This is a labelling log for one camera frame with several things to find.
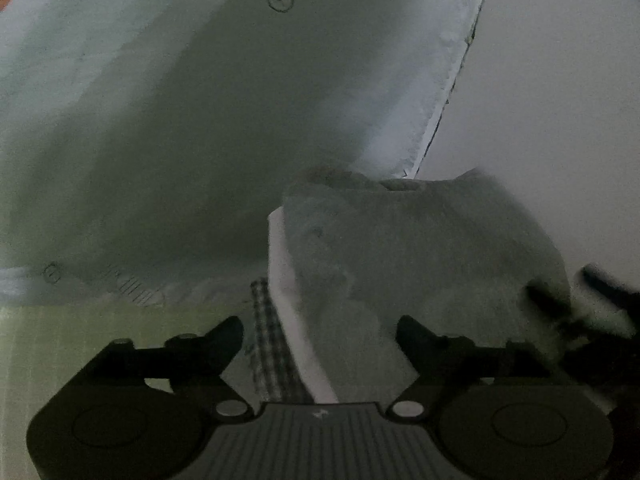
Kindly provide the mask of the white folded garment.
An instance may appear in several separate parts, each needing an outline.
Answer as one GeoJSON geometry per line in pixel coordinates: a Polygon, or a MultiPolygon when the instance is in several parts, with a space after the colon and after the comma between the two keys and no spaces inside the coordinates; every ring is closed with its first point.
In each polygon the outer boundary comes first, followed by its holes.
{"type": "Polygon", "coordinates": [[[338,397],[312,345],[300,309],[302,296],[288,251],[282,207],[268,216],[268,286],[298,374],[318,404],[337,404],[338,397]]]}

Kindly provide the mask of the checkered folded shirt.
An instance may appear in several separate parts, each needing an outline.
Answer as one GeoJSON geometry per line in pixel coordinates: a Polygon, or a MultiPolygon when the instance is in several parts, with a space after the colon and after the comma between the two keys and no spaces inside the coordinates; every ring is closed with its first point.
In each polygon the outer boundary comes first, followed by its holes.
{"type": "Polygon", "coordinates": [[[294,358],[269,292],[260,278],[250,284],[253,329],[247,353],[260,400],[289,404],[313,404],[314,399],[298,374],[294,358]]]}

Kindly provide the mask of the grey sweatpants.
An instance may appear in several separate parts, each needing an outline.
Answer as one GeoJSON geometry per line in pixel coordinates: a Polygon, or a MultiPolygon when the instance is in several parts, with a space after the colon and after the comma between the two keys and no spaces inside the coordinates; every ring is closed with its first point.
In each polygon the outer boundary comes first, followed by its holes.
{"type": "Polygon", "coordinates": [[[558,354],[524,287],[538,281],[566,297],[562,257],[492,177],[318,170],[284,192],[282,208],[300,313],[338,403],[390,403],[414,381],[395,341],[403,315],[480,346],[526,341],[558,354]]]}

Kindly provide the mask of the light blue carrot-print quilt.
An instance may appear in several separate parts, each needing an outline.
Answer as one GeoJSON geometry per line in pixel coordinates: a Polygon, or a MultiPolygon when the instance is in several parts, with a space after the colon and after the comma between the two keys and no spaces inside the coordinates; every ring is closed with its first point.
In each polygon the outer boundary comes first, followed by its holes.
{"type": "Polygon", "coordinates": [[[306,169],[414,176],[482,2],[2,0],[2,304],[157,304],[306,169]]]}

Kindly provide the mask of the green grid mat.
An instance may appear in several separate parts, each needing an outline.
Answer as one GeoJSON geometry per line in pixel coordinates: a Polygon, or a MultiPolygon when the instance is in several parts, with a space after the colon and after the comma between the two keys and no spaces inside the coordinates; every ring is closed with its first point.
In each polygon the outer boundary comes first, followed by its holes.
{"type": "Polygon", "coordinates": [[[3,308],[1,477],[38,477],[25,443],[30,419],[110,341],[130,338],[138,347],[157,347],[179,334],[203,335],[230,315],[242,320],[245,333],[252,331],[253,313],[247,301],[195,307],[3,308]]]}

